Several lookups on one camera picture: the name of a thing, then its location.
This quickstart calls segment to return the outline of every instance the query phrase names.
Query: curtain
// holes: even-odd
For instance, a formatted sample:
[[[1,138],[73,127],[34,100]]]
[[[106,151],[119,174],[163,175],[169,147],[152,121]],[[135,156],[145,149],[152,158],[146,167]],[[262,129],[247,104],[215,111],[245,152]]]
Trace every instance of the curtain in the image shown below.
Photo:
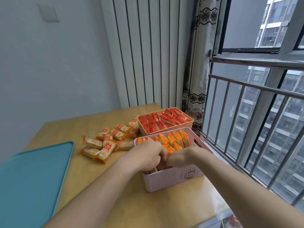
[[[195,0],[184,75],[182,111],[194,119],[192,130],[200,135],[205,109],[212,49],[220,0]]]

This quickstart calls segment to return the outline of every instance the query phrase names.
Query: blue plastic tray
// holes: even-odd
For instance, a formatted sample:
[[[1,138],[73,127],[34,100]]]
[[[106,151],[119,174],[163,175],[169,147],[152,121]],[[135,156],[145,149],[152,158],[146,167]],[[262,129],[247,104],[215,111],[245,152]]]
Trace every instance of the blue plastic tray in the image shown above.
[[[73,147],[33,149],[0,166],[0,227],[38,228],[55,214]]]

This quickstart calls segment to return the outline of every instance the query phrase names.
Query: storage basket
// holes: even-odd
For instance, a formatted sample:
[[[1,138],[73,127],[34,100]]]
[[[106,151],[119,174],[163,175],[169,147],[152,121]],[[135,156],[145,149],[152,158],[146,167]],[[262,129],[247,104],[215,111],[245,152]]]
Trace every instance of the storage basket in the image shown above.
[[[178,111],[181,111],[179,108],[177,107],[171,107],[169,109],[175,109],[175,110],[178,110]],[[154,112],[150,112],[150,113],[147,113],[147,114],[142,114],[142,115],[138,115],[137,116],[137,120],[140,116],[146,116],[148,114],[152,114],[152,113],[162,113],[164,112],[165,110],[159,110],[159,111],[154,111]],[[166,132],[166,131],[170,131],[170,130],[175,130],[175,129],[180,129],[180,128],[183,128],[183,127],[189,127],[189,128],[192,128],[192,123],[193,123],[193,118],[191,118],[190,116],[186,115],[184,113],[184,117],[191,120],[190,122],[186,122],[186,123],[183,123],[183,124],[180,124],[180,125],[177,125],[177,126],[172,126],[170,128],[167,128],[167,129],[163,129],[163,130],[159,130],[159,131],[156,131],[156,132],[152,132],[152,133],[147,133],[145,131],[145,129],[143,128],[142,124],[140,123],[140,121],[138,120],[138,124],[139,124],[139,130],[140,130],[140,133],[142,136],[148,136],[148,135],[152,135],[152,134],[159,134],[159,133],[163,133],[163,132]]]
[[[194,143],[194,140],[196,140],[198,144],[200,144],[202,147],[205,147],[204,142],[188,127],[162,132],[161,134],[167,136],[168,133],[172,133],[172,131],[178,132],[178,130],[180,129],[184,130],[189,135],[189,143],[191,146],[196,146],[196,144]],[[137,142],[138,138],[134,140],[135,145],[137,145]],[[204,175],[196,165],[185,166],[183,168],[169,168],[152,174],[142,174],[148,192],[160,190]]]

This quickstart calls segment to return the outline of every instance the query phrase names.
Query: metal window railing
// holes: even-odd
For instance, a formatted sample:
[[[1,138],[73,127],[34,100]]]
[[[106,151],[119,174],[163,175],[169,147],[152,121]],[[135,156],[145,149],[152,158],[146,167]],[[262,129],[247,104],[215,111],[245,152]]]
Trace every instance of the metal window railing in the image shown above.
[[[261,86],[261,85],[257,85],[257,84],[253,84],[253,83],[248,83],[248,82],[243,82],[243,81],[238,81],[238,80],[233,80],[233,79],[229,79],[229,78],[225,78],[225,77],[220,77],[220,76],[216,76],[216,75],[209,75],[209,81],[208,81],[208,90],[210,87],[210,83],[211,83],[211,79],[215,79],[215,87],[214,87],[214,93],[213,93],[213,98],[212,98],[212,103],[211,103],[211,109],[210,109],[210,116],[209,116],[209,121],[208,121],[208,126],[207,126],[207,133],[204,134],[202,132],[202,136],[205,138],[205,140],[215,149],[217,150],[227,161],[229,161],[234,167],[236,167],[237,169],[240,169],[241,171],[243,171],[244,173],[246,173],[248,176],[250,176],[251,178],[253,178],[254,180],[256,180],[257,182],[259,182],[261,185],[263,185],[264,187],[266,187],[267,189],[271,190],[271,186],[273,185],[273,183],[275,182],[275,180],[277,179],[279,173],[282,171],[282,169],[284,168],[284,166],[287,164],[288,160],[290,159],[291,155],[294,153],[296,147],[298,146],[300,140],[302,139],[302,137],[304,136],[304,126],[302,127],[301,131],[299,132],[299,134],[297,135],[294,143],[291,145],[290,149],[288,150],[287,154],[285,155],[283,161],[280,163],[278,169],[276,170],[276,172],[274,173],[273,177],[271,178],[270,182],[268,184],[265,184],[264,182],[262,182],[260,179],[258,179],[254,174],[254,170],[257,168],[257,165],[259,163],[259,161],[261,160],[261,157],[263,156],[264,152],[265,152],[265,148],[267,146],[268,141],[270,140],[277,122],[280,119],[281,114],[283,113],[285,106],[287,104],[287,101],[290,97],[292,98],[298,98],[298,99],[302,99],[304,100],[304,94],[299,94],[296,92],[291,92],[291,91],[286,91],[286,90],[281,90],[281,89],[276,89],[276,88],[270,88],[270,87],[266,87],[266,86]],[[220,114],[220,118],[219,118],[219,125],[216,131],[216,136],[215,136],[215,141],[212,141],[211,138],[209,138],[209,130],[210,130],[210,124],[211,124],[211,118],[212,118],[212,112],[213,112],[213,107],[214,107],[214,102],[215,102],[215,95],[216,95],[216,90],[217,90],[217,86],[218,86],[218,80],[222,80],[222,81],[226,81],[227,82],[227,86],[226,86],[226,92],[225,92],[225,96],[224,96],[224,100],[223,100],[223,105],[222,105],[222,110],[221,110],[221,114]],[[222,149],[218,144],[217,144],[217,140],[218,140],[218,135],[219,135],[219,131],[221,128],[221,122],[222,122],[222,118],[223,118],[223,114],[224,114],[224,109],[225,109],[225,105],[226,105],[226,100],[227,100],[227,95],[229,92],[229,87],[231,83],[235,83],[235,84],[239,84],[242,86],[241,91],[240,91],[240,95],[238,98],[238,103],[237,106],[235,108],[235,112],[234,112],[234,116],[232,119],[232,124],[230,127],[230,131],[229,131],[229,135],[227,138],[227,143],[225,146],[225,149]],[[238,111],[242,102],[242,97],[244,94],[244,90],[245,87],[253,87],[256,89],[260,90],[257,102],[255,104],[255,108],[253,110],[253,113],[251,115],[251,119],[249,121],[249,125],[248,128],[245,132],[242,144],[241,144],[241,148],[239,149],[239,153],[237,158],[233,158],[230,154],[227,153],[227,149],[228,149],[228,145],[232,136],[232,132],[235,126],[235,122],[236,122],[236,118],[238,116]],[[264,140],[264,143],[260,149],[260,152],[258,153],[256,160],[251,168],[251,170],[249,171],[248,169],[246,169],[245,167],[243,167],[240,163],[239,163],[239,158],[241,156],[241,152],[248,152],[248,150],[244,150],[243,146],[244,143],[247,139],[249,139],[249,135],[248,135],[248,131],[250,127],[253,127],[255,125],[253,125],[253,118],[256,114],[256,108],[257,105],[260,102],[261,96],[264,92],[272,92],[274,94],[279,94],[279,95],[283,95],[284,99],[279,107],[279,110],[273,120],[273,123],[268,131],[268,134]],[[299,193],[299,195],[294,199],[294,201],[291,203],[291,205],[296,205],[298,203],[298,201],[300,199],[302,199],[302,197],[304,196],[304,189],[302,190],[302,192]]]

